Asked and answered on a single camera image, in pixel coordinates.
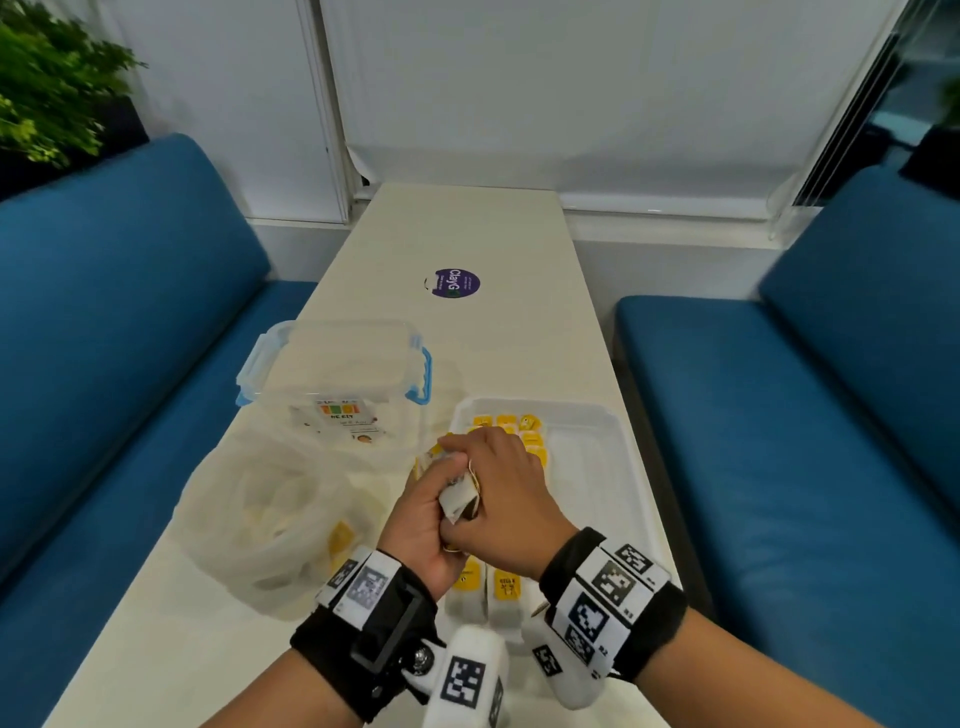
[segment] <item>purple sticker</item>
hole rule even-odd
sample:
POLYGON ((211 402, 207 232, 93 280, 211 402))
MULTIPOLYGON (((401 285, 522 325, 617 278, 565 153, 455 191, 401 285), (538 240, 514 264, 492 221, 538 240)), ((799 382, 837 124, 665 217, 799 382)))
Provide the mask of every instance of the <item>purple sticker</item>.
POLYGON ((462 299, 480 289, 480 279, 462 268, 443 268, 437 271, 432 293, 442 299, 462 299))

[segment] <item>green leaves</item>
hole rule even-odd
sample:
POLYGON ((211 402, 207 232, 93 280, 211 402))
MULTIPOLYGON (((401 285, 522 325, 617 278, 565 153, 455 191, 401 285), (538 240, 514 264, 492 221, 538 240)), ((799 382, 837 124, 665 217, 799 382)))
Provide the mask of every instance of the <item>green leaves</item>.
POLYGON ((950 79, 940 91, 940 102, 947 110, 945 127, 960 128, 960 76, 950 79))
POLYGON ((99 110, 130 93, 120 73, 137 65, 129 48, 94 40, 76 20, 0 0, 0 147, 57 167, 70 149, 99 154, 99 110))

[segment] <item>blue cushion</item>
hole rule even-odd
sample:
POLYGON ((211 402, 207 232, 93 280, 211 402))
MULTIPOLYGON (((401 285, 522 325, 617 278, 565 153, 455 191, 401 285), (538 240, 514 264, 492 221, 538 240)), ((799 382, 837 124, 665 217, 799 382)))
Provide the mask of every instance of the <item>blue cushion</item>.
POLYGON ((0 259, 2 580, 269 265, 179 135, 0 205, 0 259))
POLYGON ((960 546, 758 303, 617 329, 721 620, 888 728, 960 724, 960 546))
POLYGON ((36 728, 53 710, 170 521, 186 479, 236 414, 236 374, 256 337, 296 318, 315 286, 268 284, 11 575, 0 594, 5 726, 36 728))
POLYGON ((760 285, 960 510, 960 202, 859 173, 760 285))

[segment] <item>right hand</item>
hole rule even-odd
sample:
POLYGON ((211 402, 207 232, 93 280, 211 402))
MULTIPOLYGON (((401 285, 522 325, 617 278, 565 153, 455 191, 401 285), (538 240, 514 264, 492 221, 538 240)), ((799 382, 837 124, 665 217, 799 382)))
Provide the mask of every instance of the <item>right hand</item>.
POLYGON ((500 427, 479 427, 469 435, 447 435, 438 442, 446 450, 469 456, 481 491, 475 519, 441 521, 444 541, 496 569, 540 580, 578 529, 547 492, 538 457, 500 427))

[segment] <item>blue container handle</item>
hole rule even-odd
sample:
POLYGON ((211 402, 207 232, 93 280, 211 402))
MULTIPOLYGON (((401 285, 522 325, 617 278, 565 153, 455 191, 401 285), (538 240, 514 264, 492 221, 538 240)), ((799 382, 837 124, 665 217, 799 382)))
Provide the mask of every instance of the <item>blue container handle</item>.
POLYGON ((410 391, 407 392, 407 399, 413 402, 414 404, 429 404, 430 396, 433 394, 433 356, 430 355, 430 352, 426 347, 420 347, 423 349, 423 394, 420 394, 420 390, 417 387, 411 387, 410 391))

